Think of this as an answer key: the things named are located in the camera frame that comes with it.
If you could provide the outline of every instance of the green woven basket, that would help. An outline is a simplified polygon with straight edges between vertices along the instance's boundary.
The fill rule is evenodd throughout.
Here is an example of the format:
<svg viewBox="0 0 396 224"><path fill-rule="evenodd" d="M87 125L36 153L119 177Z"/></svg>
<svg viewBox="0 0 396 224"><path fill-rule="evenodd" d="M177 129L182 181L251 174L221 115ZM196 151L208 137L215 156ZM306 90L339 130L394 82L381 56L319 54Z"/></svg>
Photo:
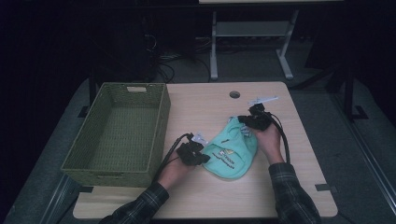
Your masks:
<svg viewBox="0 0 396 224"><path fill-rule="evenodd" d="M104 83L62 171L84 186L148 187L163 158L165 84Z"/></svg>

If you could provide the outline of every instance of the person's right hand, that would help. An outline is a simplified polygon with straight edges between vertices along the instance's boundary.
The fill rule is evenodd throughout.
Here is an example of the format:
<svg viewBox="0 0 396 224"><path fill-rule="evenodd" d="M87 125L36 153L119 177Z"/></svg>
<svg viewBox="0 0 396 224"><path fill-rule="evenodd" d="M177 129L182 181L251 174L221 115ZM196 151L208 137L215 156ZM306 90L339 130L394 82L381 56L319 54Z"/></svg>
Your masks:
<svg viewBox="0 0 396 224"><path fill-rule="evenodd" d="M258 148L264 152L270 165L285 162L280 153L280 133L275 124L271 124L265 131L250 130L256 135Z"/></svg>

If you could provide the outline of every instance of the human hand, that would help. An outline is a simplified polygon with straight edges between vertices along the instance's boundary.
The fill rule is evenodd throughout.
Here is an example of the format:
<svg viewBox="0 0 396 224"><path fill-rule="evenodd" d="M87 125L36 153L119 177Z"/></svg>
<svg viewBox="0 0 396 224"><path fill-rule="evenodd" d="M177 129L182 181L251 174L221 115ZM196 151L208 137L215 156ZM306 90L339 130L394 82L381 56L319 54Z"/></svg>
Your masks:
<svg viewBox="0 0 396 224"><path fill-rule="evenodd" d="M174 151L169 157L168 164L163 167L163 171L158 178L160 183L166 190L172 188L178 180L186 176L190 171L195 169L195 166L188 166L184 164Z"/></svg>
<svg viewBox="0 0 396 224"><path fill-rule="evenodd" d="M275 124L271 124L265 131L250 128L256 135L258 148L264 152L270 165L285 162L280 153L280 133Z"/></svg>

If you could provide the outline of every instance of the person's left hand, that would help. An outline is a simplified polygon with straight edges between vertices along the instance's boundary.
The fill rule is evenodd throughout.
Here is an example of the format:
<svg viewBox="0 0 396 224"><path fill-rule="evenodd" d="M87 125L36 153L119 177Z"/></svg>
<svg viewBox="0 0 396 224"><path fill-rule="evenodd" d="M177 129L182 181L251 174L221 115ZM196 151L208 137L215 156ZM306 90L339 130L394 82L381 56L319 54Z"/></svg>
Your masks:
<svg viewBox="0 0 396 224"><path fill-rule="evenodd" d="M160 183L165 189L169 190L176 182L186 176L190 171L195 169L195 166L188 166L184 164L174 151L169 160L170 161L164 168L158 178Z"/></svg>

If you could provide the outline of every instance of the wooden table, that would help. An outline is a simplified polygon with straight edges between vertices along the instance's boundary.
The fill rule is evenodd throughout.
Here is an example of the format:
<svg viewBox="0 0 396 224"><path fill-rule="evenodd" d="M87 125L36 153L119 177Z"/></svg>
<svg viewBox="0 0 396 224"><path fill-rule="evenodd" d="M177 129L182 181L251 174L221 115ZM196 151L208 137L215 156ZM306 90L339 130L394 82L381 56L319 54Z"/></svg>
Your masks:
<svg viewBox="0 0 396 224"><path fill-rule="evenodd" d="M229 117L248 115L248 101L278 96L264 106L282 122L290 145L291 163L302 187L312 197L322 217L337 214L330 191L316 189L316 185L326 184L326 180L284 83L168 84L167 87L172 105L164 154L183 133L201 132L209 141L225 127ZM239 91L240 97L231 98L231 91ZM169 192L169 200L154 218L277 217L268 166L259 150L247 173L234 181L220 179L199 166ZM91 193L81 192L74 216L105 217L133 201L143 190L95 187Z"/></svg>

